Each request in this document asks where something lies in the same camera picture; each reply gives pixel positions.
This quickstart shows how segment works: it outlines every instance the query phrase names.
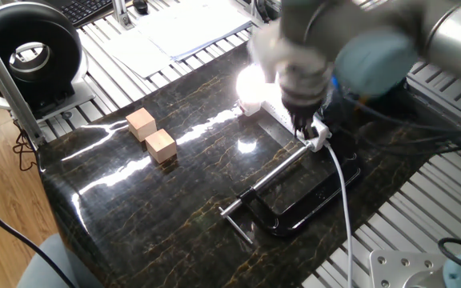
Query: wooden cube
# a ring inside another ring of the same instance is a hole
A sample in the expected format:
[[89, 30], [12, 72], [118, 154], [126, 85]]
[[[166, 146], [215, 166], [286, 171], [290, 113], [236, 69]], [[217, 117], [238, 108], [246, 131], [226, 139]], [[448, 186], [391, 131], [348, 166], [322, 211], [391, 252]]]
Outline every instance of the wooden cube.
[[127, 124], [129, 124], [129, 131], [140, 142], [158, 130], [156, 129], [156, 121], [144, 108], [128, 115], [126, 120]]
[[158, 163], [163, 163], [168, 158], [177, 154], [177, 146], [175, 140], [164, 130], [152, 134], [145, 138], [147, 150]]

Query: wooden floor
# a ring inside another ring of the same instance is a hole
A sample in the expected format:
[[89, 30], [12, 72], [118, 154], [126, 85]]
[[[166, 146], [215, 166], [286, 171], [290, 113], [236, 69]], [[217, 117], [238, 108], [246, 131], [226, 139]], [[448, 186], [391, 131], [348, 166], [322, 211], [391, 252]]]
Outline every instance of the wooden floor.
[[[37, 168], [21, 172], [12, 146], [18, 136], [8, 112], [0, 109], [0, 218], [40, 245], [57, 232]], [[25, 165], [34, 161], [25, 154]], [[34, 252], [0, 228], [0, 287], [16, 287]]]

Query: black marble countertop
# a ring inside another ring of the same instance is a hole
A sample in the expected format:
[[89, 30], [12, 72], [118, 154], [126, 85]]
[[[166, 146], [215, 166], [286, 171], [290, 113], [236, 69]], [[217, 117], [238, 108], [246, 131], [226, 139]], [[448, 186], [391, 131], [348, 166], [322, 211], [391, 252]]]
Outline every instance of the black marble countertop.
[[[243, 241], [219, 216], [301, 144], [271, 116], [236, 105], [245, 46], [113, 114], [40, 147], [38, 164], [64, 242], [104, 286], [300, 287], [346, 240], [341, 201], [303, 231], [276, 238], [246, 211], [233, 217]], [[125, 117], [145, 107], [178, 143], [159, 165], [128, 132]], [[382, 130], [389, 141], [414, 135]], [[423, 164], [359, 149], [363, 176], [349, 193], [356, 229]], [[304, 156], [264, 194], [282, 210], [334, 170], [325, 150]]]

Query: metal plate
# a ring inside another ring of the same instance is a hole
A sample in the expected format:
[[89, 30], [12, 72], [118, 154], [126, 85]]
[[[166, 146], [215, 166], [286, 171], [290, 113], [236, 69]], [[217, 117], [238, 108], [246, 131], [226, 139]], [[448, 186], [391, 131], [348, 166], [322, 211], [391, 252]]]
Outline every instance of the metal plate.
[[396, 288], [415, 273], [442, 267], [447, 259], [441, 254], [375, 250], [369, 260], [373, 288]]

